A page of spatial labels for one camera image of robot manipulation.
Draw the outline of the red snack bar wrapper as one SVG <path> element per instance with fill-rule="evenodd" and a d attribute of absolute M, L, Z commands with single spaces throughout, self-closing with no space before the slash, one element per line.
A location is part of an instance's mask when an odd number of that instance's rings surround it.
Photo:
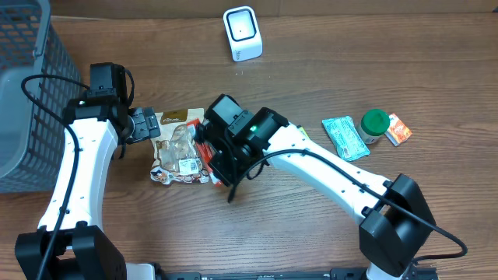
<path fill-rule="evenodd" d="M 215 186 L 220 187 L 223 185 L 223 182 L 215 176 L 212 168 L 209 166 L 209 161 L 212 159 L 212 150 L 207 144 L 200 143 L 198 141 L 198 136 L 200 135 L 200 133 L 197 132 L 197 128 L 200 124 L 201 124 L 200 120 L 198 118 L 195 118 L 193 121 L 189 121 L 187 123 L 187 128 L 190 131 L 192 138 L 194 139 L 195 147 L 199 151 L 199 154 L 202 158 L 202 162 L 204 163 L 205 168 L 209 172 L 210 179 L 212 180 Z"/>

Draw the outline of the brown cookie bag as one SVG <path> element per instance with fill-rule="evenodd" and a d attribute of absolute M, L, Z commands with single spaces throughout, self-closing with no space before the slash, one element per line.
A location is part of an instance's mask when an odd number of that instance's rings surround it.
<path fill-rule="evenodd" d="M 209 172 L 195 146 L 188 123 L 202 121 L 203 108 L 156 113 L 160 136 L 152 138 L 154 162 L 150 177 L 164 185 L 172 183 L 205 184 Z"/>

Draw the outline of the yellow highlighter marker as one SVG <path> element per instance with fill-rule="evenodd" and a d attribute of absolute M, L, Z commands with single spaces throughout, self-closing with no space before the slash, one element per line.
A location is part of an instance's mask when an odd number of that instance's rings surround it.
<path fill-rule="evenodd" d="M 306 131 L 304 130 L 304 128 L 301 125 L 297 125 L 296 127 L 304 135 L 305 138 L 309 138 L 309 135 L 306 133 Z"/>

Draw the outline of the teal tissue packet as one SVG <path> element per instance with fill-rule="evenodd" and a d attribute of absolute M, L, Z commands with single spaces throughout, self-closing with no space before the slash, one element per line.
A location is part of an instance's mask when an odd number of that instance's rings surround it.
<path fill-rule="evenodd" d="M 351 162 L 370 154 L 350 116 L 325 119 L 322 125 L 341 159 Z"/>

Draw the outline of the green lid jar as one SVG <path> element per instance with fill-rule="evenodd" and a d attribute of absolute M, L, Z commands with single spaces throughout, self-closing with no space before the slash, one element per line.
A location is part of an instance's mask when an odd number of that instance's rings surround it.
<path fill-rule="evenodd" d="M 365 144 L 375 143 L 390 126 L 389 115 L 380 109 L 367 111 L 356 126 L 358 135 Z"/>

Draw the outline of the orange snack packet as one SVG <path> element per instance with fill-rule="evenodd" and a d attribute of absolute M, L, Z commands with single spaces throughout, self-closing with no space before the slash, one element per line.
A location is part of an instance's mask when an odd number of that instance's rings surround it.
<path fill-rule="evenodd" d="M 412 131 L 396 114 L 390 114 L 389 121 L 389 127 L 384 134 L 394 146 L 399 146 L 412 136 Z"/>

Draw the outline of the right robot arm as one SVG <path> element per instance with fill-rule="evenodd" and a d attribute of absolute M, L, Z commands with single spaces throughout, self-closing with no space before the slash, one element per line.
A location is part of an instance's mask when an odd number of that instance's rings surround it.
<path fill-rule="evenodd" d="M 359 227 L 359 248 L 370 261 L 364 279 L 415 276 L 415 255 L 435 220 L 419 185 L 404 174 L 389 180 L 346 162 L 307 138 L 267 107 L 256 114 L 220 95 L 195 127 L 195 141 L 210 145 L 215 177 L 235 191 L 256 166 L 298 177 L 339 205 Z"/>

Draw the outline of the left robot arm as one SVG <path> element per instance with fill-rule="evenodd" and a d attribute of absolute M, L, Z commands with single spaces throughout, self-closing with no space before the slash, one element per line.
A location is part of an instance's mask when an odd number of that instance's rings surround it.
<path fill-rule="evenodd" d="M 111 62 L 90 66 L 90 84 L 51 116 L 65 148 L 51 201 L 32 233 L 18 235 L 15 256 L 28 279 L 163 279 L 158 264 L 125 261 L 102 230 L 107 172 L 114 151 L 160 136 L 151 107 L 132 107 L 131 72 Z"/>

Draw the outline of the white barcode scanner stand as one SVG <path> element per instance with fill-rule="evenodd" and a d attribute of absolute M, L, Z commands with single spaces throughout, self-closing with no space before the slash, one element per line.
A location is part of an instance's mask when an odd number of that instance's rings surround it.
<path fill-rule="evenodd" d="M 223 14 L 232 59 L 235 62 L 258 58 L 263 43 L 254 10 L 247 5 L 228 9 Z"/>

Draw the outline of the grey plastic mesh basket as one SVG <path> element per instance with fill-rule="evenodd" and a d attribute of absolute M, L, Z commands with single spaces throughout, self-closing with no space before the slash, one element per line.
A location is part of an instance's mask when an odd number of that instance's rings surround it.
<path fill-rule="evenodd" d="M 81 89 L 80 72 L 51 25 L 49 2 L 1 0 L 1 191 L 50 191 L 64 128 L 33 104 L 61 114 Z"/>

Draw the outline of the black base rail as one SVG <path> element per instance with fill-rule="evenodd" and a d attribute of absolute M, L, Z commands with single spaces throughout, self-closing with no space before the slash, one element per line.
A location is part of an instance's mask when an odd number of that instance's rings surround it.
<path fill-rule="evenodd" d="M 258 272 L 201 274 L 199 272 L 165 273 L 151 264 L 127 264 L 128 279 L 165 280 L 354 280 L 366 279 L 365 268 L 333 268 L 330 271 Z"/>

